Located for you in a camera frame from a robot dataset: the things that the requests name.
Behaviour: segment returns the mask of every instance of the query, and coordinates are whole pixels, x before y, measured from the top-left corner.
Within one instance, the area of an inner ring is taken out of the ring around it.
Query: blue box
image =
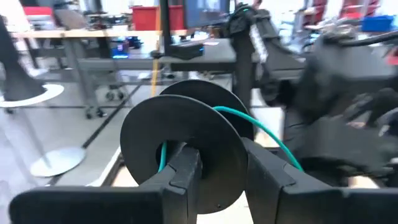
[[[362,21],[363,32],[390,32],[394,16],[365,17]]]

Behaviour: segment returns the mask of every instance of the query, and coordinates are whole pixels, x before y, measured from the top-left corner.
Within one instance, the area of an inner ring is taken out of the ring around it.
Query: computer monitor
[[[217,25],[226,20],[230,0],[184,0],[185,28]]]

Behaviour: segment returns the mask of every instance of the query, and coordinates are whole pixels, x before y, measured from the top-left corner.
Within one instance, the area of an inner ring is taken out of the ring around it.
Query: white lamp base
[[[86,151],[80,147],[65,147],[50,151],[32,164],[30,173],[35,177],[63,174],[80,164],[85,156]]]

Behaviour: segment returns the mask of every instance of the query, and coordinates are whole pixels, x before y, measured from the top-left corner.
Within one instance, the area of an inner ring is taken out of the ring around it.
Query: white table surface
[[[28,30],[25,32],[11,32],[15,38],[62,38],[62,37],[120,37],[120,36],[154,36],[161,34],[160,31],[139,31],[139,30]],[[173,35],[186,35],[186,30],[173,30]]]

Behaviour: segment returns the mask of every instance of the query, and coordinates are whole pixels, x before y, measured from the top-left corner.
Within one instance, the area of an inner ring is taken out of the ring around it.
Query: red storage box
[[[27,16],[52,16],[51,7],[23,7]]]
[[[182,6],[169,6],[170,29],[184,30],[184,15]],[[155,30],[156,29],[156,10],[157,7],[132,7],[132,24],[135,30]]]

